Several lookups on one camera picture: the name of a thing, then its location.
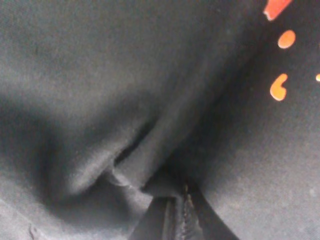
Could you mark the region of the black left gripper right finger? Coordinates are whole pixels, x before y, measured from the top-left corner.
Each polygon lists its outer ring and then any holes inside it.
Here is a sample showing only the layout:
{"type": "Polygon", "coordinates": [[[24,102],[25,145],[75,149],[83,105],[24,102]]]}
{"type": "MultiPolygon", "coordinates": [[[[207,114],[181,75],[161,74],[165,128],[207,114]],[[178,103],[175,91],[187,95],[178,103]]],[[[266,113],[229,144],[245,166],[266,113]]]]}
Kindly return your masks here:
{"type": "Polygon", "coordinates": [[[174,238],[176,240],[237,240],[193,181],[177,180],[174,238]]]}

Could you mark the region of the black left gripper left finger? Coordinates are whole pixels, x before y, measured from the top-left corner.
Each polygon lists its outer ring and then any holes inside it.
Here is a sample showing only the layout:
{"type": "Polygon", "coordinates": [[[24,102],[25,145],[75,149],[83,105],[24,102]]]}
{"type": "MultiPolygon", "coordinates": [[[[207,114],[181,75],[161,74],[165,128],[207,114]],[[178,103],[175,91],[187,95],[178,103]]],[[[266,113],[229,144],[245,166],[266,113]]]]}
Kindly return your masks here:
{"type": "Polygon", "coordinates": [[[176,199],[155,197],[129,239],[174,240],[176,226],[176,199]]]}

